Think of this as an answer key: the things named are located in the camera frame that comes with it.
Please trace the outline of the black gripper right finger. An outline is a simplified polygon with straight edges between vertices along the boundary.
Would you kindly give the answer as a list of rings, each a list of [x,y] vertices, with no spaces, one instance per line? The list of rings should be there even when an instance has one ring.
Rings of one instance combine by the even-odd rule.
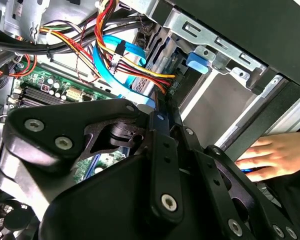
[[[183,206],[191,237],[210,240],[300,240],[300,173],[267,180],[269,199],[218,147],[201,147],[179,110],[169,108],[179,164],[189,169]]]

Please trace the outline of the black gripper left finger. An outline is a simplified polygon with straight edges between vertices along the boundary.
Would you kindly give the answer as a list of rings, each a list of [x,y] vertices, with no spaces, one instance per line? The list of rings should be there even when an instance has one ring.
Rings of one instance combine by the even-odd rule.
[[[145,113],[126,99],[17,108],[3,128],[0,171],[42,221],[60,194],[80,184],[73,180],[75,164],[128,147],[130,155],[114,165],[138,157],[148,161],[150,216],[179,223],[183,199],[170,129],[165,109]]]

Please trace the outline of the bare person hand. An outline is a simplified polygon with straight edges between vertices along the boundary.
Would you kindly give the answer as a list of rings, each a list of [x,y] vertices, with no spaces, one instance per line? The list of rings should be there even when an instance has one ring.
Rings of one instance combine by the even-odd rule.
[[[300,132],[260,137],[235,161],[241,170],[257,169],[246,176],[252,182],[300,171]]]

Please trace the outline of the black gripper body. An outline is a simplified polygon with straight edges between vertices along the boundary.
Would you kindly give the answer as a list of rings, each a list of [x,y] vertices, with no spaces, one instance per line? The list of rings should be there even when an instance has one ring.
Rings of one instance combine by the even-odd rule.
[[[193,153],[179,154],[183,219],[150,215],[150,163],[129,158],[61,193],[40,223],[41,240],[227,240]]]

